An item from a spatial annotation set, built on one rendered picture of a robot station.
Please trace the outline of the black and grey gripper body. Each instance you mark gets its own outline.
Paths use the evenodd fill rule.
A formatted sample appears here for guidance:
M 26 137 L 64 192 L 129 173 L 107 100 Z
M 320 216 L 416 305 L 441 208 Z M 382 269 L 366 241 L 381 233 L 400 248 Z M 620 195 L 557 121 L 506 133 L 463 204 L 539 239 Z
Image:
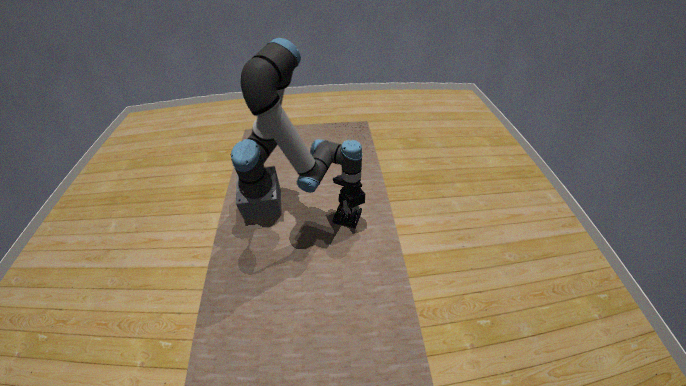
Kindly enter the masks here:
M 349 183 L 343 180 L 343 183 L 346 184 L 347 187 L 342 187 L 340 193 L 342 193 L 342 197 L 347 201 L 349 209 L 365 203 L 365 193 L 360 188 L 362 187 L 360 181 L 361 179 L 355 183 Z

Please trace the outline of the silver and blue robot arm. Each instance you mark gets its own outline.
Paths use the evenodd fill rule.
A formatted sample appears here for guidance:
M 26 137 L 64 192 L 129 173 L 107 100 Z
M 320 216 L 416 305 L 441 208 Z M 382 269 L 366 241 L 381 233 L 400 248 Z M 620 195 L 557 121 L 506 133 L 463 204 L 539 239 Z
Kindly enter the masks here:
M 297 185 L 305 192 L 317 189 L 332 163 L 342 165 L 342 175 L 333 178 L 335 184 L 347 187 L 343 180 L 355 183 L 361 179 L 362 146 L 358 141 L 347 140 L 341 145 L 317 139 L 309 152 L 283 110 L 284 90 L 300 60 L 292 42 L 276 38 L 242 69 L 243 97 L 257 119 L 248 139 L 233 147 L 231 159 L 239 177 L 239 190 L 247 198 L 261 198 L 270 191 L 272 178 L 265 172 L 264 163 L 277 144 L 299 174 Z

